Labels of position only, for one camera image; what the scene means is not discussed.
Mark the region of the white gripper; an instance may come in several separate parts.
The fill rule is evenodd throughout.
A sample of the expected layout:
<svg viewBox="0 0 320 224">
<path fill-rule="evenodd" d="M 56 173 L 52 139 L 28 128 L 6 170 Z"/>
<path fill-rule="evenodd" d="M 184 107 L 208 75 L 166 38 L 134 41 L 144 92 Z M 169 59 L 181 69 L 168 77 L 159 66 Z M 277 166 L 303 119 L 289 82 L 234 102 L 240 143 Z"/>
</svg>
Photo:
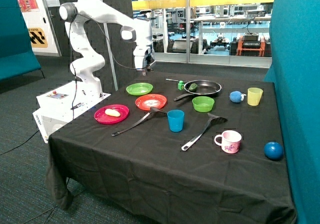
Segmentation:
<svg viewBox="0 0 320 224">
<path fill-rule="evenodd" d="M 137 45 L 136 48 L 133 51 L 134 55 L 134 65 L 135 69 L 138 71 L 142 71 L 144 68 L 148 67 L 149 65 L 153 65 L 155 62 L 154 59 L 154 50 L 151 45 L 142 46 Z M 152 68 L 148 67 L 147 71 L 152 72 Z M 142 71 L 142 75 L 146 76 L 147 71 L 144 69 Z"/>
</svg>

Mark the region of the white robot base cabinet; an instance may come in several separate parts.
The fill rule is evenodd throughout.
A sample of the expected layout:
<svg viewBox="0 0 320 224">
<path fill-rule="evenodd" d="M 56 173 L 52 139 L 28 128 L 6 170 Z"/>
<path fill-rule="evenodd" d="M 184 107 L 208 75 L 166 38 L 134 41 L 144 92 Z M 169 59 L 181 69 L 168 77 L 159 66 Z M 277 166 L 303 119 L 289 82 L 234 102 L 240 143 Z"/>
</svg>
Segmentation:
<svg viewBox="0 0 320 224">
<path fill-rule="evenodd" d="M 44 142 L 48 142 L 52 133 L 109 96 L 109 93 L 88 92 L 81 81 L 71 81 L 37 96 L 39 109 L 33 112 L 33 118 Z"/>
</svg>

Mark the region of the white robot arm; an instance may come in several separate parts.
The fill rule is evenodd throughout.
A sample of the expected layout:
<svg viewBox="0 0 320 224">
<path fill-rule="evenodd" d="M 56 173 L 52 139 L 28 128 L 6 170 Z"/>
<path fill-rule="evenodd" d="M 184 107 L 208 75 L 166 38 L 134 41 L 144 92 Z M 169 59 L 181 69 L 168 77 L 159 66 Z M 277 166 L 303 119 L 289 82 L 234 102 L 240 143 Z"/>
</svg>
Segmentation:
<svg viewBox="0 0 320 224">
<path fill-rule="evenodd" d="M 75 60 L 70 69 L 84 83 L 84 92 L 89 97 L 101 97 L 101 81 L 93 75 L 105 65 L 105 58 L 90 45 L 84 23 L 93 20 L 99 23 L 121 25 L 120 35 L 126 42 L 135 42 L 133 51 L 136 69 L 143 69 L 153 59 L 152 26 L 148 18 L 131 18 L 100 0 L 77 0 L 60 6 L 59 13 L 65 21 L 70 44 L 82 58 Z"/>
</svg>

